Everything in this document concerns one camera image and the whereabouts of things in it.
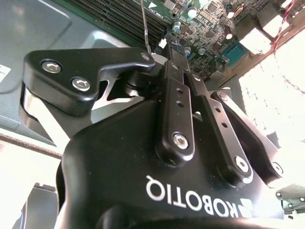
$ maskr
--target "motherboard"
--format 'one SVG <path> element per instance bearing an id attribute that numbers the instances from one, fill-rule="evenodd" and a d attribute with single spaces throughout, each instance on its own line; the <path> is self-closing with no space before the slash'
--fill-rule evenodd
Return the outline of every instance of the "motherboard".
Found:
<path id="1" fill-rule="evenodd" d="M 131 46 L 145 48 L 140 0 L 54 0 Z M 166 44 L 188 58 L 205 78 L 211 62 L 233 66 L 248 49 L 236 34 L 246 17 L 256 17 L 270 0 L 144 0 L 152 50 Z"/>
<path id="2" fill-rule="evenodd" d="M 204 77 L 213 59 L 221 58 L 232 66 L 247 52 L 234 36 L 227 40 L 224 29 L 229 27 L 234 34 L 235 25 L 248 14 L 255 16 L 268 0 L 205 0 L 204 5 L 199 0 L 178 0 L 172 10 L 164 6 L 166 2 L 146 0 L 144 4 L 151 14 L 161 20 L 169 24 L 181 23 L 179 31 L 173 31 L 171 45 L 180 53 L 184 53 L 185 48 L 190 50 L 187 53 L 190 68 Z M 229 4 L 234 10 L 231 19 L 227 18 L 226 12 Z M 194 18 L 188 15 L 190 7 L 197 9 Z"/>

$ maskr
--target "metal rod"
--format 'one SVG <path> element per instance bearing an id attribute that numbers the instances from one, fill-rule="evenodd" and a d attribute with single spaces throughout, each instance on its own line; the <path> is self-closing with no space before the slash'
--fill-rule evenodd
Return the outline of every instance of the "metal rod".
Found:
<path id="1" fill-rule="evenodd" d="M 146 22 L 146 16 L 145 16 L 145 9 L 144 9 L 144 2 L 143 2 L 143 0 L 141 0 L 141 9 L 142 9 L 143 23 L 144 23 L 145 46 L 147 48 L 147 52 L 149 54 L 152 54 L 152 50 L 151 50 L 151 47 L 149 46 L 149 42 L 148 42 L 148 28 L 147 28 L 147 22 Z"/>

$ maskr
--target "metal bracket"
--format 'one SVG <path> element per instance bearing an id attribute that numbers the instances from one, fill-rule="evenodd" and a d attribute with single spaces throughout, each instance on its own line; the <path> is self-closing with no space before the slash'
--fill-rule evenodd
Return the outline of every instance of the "metal bracket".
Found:
<path id="1" fill-rule="evenodd" d="M 196 74 L 186 75 L 192 91 L 193 113 L 200 112 L 203 128 L 212 128 L 216 145 L 220 146 L 217 163 L 221 176 L 233 186 L 242 187 L 253 180 L 253 170 L 237 140 L 236 134 L 220 102 L 211 99 L 203 80 Z"/>
<path id="2" fill-rule="evenodd" d="M 77 117 L 64 113 L 33 95 L 27 88 L 24 90 L 23 108 L 39 121 L 61 151 L 65 149 L 72 136 L 92 125 L 91 114 Z"/>
<path id="3" fill-rule="evenodd" d="M 282 178 L 284 170 L 280 163 L 275 161 L 277 148 L 251 123 L 247 115 L 229 96 L 223 92 L 214 92 L 212 97 L 224 106 L 253 169 L 261 179 L 270 185 L 272 181 Z"/>
<path id="4" fill-rule="evenodd" d="M 183 84 L 183 70 L 165 63 L 161 90 L 156 151 L 168 165 L 178 167 L 192 159 L 195 151 L 190 89 Z"/>
<path id="5" fill-rule="evenodd" d="M 29 91 L 71 115 L 88 113 L 99 95 L 99 82 L 107 97 L 124 71 L 149 72 L 155 65 L 140 48 L 34 51 L 24 59 L 23 81 Z"/>

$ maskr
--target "capacitor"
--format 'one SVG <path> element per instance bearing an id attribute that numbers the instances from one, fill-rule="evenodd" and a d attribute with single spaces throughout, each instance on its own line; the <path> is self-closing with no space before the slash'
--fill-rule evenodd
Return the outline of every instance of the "capacitor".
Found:
<path id="1" fill-rule="evenodd" d="M 225 35 L 225 38 L 226 38 L 227 40 L 232 39 L 233 34 L 232 34 L 231 28 L 230 28 L 229 26 L 226 26 L 226 27 L 225 27 L 225 29 L 224 29 L 224 35 Z"/>
<path id="2" fill-rule="evenodd" d="M 176 21 L 174 24 L 173 24 L 173 30 L 175 32 L 178 32 L 180 30 L 180 26 L 181 26 L 181 22 L 179 21 Z"/>
<path id="3" fill-rule="evenodd" d="M 189 16 L 190 19 L 193 19 L 197 16 L 197 8 L 195 6 L 191 6 L 187 10 L 187 15 Z"/>
<path id="4" fill-rule="evenodd" d="M 190 47 L 185 47 L 184 48 L 184 53 L 186 55 L 186 57 L 189 57 L 191 55 L 191 48 Z"/>
<path id="5" fill-rule="evenodd" d="M 233 6 L 231 4 L 229 4 L 225 7 L 225 11 L 227 13 L 227 18 L 228 19 L 231 19 L 231 18 L 234 17 L 234 9 L 233 9 Z"/>

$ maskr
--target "robotiq logo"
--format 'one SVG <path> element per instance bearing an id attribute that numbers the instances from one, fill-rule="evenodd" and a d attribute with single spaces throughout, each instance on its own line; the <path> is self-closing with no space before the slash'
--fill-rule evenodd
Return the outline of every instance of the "robotiq logo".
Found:
<path id="1" fill-rule="evenodd" d="M 176 189 L 177 196 L 172 199 L 172 186 L 170 184 L 164 186 L 160 181 L 153 179 L 151 176 L 146 176 L 146 178 L 148 179 L 146 192 L 154 201 L 163 201 L 166 197 L 167 204 L 180 208 L 190 208 L 193 211 L 204 210 L 212 216 L 216 214 L 220 217 L 252 217 L 253 206 L 249 199 L 240 199 L 240 205 L 219 198 L 212 199 L 208 195 L 199 196 L 194 191 L 187 191 L 183 198 L 180 187 L 173 188 Z"/>

